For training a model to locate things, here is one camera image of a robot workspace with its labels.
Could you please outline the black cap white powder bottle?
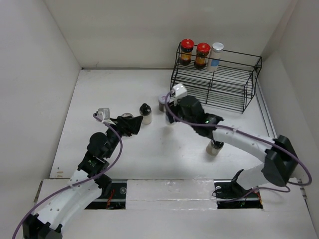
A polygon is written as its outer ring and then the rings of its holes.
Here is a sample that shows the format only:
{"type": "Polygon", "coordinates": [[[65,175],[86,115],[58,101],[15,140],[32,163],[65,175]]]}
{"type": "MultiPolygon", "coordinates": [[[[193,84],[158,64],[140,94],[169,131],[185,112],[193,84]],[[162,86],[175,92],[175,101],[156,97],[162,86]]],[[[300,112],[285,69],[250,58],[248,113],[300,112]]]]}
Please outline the black cap white powder bottle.
{"type": "Polygon", "coordinates": [[[139,112],[143,116],[142,124],[150,124],[152,122],[152,109],[148,104],[143,103],[139,108],[139,112]]]}

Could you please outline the black cap beige spice bottle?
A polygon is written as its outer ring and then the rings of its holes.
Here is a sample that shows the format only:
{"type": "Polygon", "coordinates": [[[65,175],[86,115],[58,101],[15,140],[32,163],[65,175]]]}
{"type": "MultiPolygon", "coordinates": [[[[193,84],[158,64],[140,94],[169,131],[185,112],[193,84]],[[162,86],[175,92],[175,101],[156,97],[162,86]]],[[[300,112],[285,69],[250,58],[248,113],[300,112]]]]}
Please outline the black cap beige spice bottle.
{"type": "Polygon", "coordinates": [[[211,140],[206,147],[206,152],[209,155],[216,156],[220,152],[220,150],[223,148],[223,146],[224,146],[223,142],[211,140]]]}

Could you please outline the red lid sauce jar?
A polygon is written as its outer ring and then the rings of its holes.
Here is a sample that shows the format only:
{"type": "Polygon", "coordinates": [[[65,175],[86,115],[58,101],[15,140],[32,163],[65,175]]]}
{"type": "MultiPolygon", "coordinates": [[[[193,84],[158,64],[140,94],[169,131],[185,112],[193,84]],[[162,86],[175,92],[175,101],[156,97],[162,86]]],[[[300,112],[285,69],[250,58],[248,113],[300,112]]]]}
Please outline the red lid sauce jar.
{"type": "Polygon", "coordinates": [[[181,41],[180,44],[180,58],[179,62],[181,65],[187,66],[191,63],[191,55],[194,47],[193,40],[186,38],[181,41]]]}
{"type": "Polygon", "coordinates": [[[208,43],[199,43],[196,48],[196,57],[194,67],[197,70],[204,69],[206,66],[206,57],[210,52],[210,45],[208,43]]]}

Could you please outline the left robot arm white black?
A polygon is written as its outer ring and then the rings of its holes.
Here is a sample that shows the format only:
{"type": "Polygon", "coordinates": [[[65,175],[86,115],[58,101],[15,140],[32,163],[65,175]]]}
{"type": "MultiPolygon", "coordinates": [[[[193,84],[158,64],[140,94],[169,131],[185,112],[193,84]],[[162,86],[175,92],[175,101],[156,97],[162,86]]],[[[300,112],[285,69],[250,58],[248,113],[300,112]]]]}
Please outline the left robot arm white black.
{"type": "Polygon", "coordinates": [[[61,239],[68,222],[99,197],[111,193],[112,179],[105,173],[114,166],[107,160],[116,147],[123,148],[122,137],[138,134],[142,116],[118,116],[106,119],[102,112],[93,117],[104,124],[106,132],[97,132],[89,139],[83,160],[69,179],[67,186],[43,199],[47,205],[38,212],[32,210],[22,220],[25,239],[61,239]]]}

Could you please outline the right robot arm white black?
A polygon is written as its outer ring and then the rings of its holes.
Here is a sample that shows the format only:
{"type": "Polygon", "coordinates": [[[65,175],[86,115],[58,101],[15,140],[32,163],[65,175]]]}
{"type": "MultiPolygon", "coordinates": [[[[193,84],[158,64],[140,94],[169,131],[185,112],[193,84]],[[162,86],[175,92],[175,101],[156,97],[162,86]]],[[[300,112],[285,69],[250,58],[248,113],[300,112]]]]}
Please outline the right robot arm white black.
{"type": "Polygon", "coordinates": [[[182,122],[191,126],[198,135],[210,139],[215,151],[229,144],[261,161],[253,168],[237,171],[226,186],[214,191],[217,197],[226,200],[245,197],[268,183],[277,186],[279,192],[289,192],[287,185],[299,162],[287,137],[269,138],[245,133],[223,117],[205,112],[194,96],[180,97],[166,103],[165,108],[168,123],[182,122]]]}

